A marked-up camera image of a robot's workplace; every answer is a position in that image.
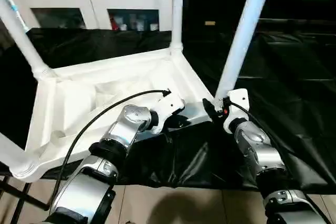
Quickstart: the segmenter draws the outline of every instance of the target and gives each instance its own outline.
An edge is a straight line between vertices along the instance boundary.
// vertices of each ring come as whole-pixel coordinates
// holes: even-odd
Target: silver robot arm segment
[[[47,223],[104,223],[115,196],[112,190],[128,151],[138,133],[159,134],[164,122],[184,108],[183,100],[170,93],[153,109],[126,105],[98,143],[90,146],[85,158],[50,209]]]
[[[247,113],[234,106],[249,110],[246,89],[228,93],[230,104],[224,130],[234,134],[239,150],[244,156],[252,177],[264,198],[268,224],[326,224],[324,214],[306,195],[289,182],[289,175],[279,152],[268,135],[253,122]]]

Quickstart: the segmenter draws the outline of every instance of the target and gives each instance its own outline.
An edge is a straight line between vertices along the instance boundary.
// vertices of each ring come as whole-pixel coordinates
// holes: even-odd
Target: tiled floor
[[[22,189],[24,183],[10,179],[10,184]],[[55,182],[39,180],[29,194],[47,202]],[[266,223],[263,199],[259,193],[220,191],[194,188],[150,188],[144,186],[115,186],[116,198],[107,219],[108,224],[263,224]],[[336,196],[311,195],[321,210],[336,224]],[[17,199],[4,194],[0,200],[0,224],[9,224]],[[19,223],[39,223],[44,212],[24,204]]]

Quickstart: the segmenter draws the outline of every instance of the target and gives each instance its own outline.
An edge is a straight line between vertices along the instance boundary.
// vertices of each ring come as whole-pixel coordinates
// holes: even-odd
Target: black tarp
[[[170,42],[167,32],[32,29],[28,35],[53,68]],[[212,94],[232,37],[184,43],[187,60]],[[236,86],[248,89],[251,113],[272,134],[293,178],[310,193],[336,193],[335,53],[334,35],[256,33]],[[36,81],[16,47],[0,57],[0,67],[0,132],[24,148]],[[68,166],[68,174],[76,165]],[[44,177],[55,178],[57,172]],[[209,122],[136,143],[119,183],[256,189],[232,137]]]

